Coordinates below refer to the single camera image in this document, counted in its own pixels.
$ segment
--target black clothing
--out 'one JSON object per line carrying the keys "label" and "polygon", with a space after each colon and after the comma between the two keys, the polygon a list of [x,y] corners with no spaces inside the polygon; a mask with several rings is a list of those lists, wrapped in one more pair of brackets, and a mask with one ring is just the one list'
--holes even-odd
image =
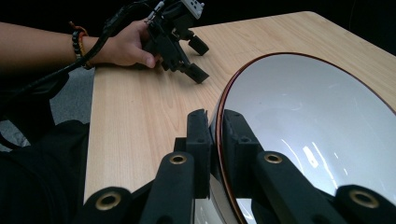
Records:
{"label": "black clothing", "polygon": [[83,205],[89,124],[58,124],[0,153],[0,223],[70,223]]}

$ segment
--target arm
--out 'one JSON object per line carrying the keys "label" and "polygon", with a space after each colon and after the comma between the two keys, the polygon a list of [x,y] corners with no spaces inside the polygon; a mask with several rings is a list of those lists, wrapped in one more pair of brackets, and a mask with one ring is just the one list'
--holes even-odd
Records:
{"label": "arm", "polygon": [[[0,22],[0,77],[26,75],[60,69],[76,60],[71,34],[60,34]],[[142,42],[149,38],[144,21],[133,21],[114,37],[90,60],[92,65],[114,63],[133,65],[142,63],[154,67],[155,58],[142,50]],[[98,37],[84,36],[88,52]]]}

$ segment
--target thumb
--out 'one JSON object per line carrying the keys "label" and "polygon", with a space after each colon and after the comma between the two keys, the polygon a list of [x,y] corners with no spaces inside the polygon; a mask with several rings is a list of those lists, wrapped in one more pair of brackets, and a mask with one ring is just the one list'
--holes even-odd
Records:
{"label": "thumb", "polygon": [[152,54],[150,54],[144,50],[140,50],[139,54],[140,55],[137,58],[139,59],[140,62],[138,62],[138,63],[142,63],[143,65],[145,65],[149,68],[153,68],[155,66],[155,59]]}

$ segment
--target gray carpet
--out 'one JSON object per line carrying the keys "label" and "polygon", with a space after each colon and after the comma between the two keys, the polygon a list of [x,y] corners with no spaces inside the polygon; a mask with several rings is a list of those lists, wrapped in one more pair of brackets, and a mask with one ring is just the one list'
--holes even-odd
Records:
{"label": "gray carpet", "polygon": [[[94,69],[83,68],[78,68],[69,74],[70,78],[67,83],[50,100],[56,124],[70,119],[77,119],[83,123],[90,122],[93,74]],[[23,134],[9,121],[0,122],[0,132],[8,141],[16,145],[29,145]],[[0,144],[0,150],[8,150],[8,148]]]}

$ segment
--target brass insert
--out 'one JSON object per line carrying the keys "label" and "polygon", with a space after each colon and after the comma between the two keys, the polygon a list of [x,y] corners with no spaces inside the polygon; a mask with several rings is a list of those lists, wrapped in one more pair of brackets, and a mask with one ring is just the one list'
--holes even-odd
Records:
{"label": "brass insert", "polygon": [[171,159],[169,159],[169,161],[173,164],[182,164],[184,162],[186,162],[187,158],[183,155],[176,155],[171,157]]}
{"label": "brass insert", "polygon": [[349,197],[354,203],[364,207],[377,208],[379,206],[378,200],[373,195],[363,190],[353,189],[349,192]]}
{"label": "brass insert", "polygon": [[101,211],[110,210],[121,201],[121,196],[116,191],[104,193],[97,201],[96,208]]}
{"label": "brass insert", "polygon": [[264,156],[264,159],[271,163],[281,163],[283,160],[276,154],[267,154]]}

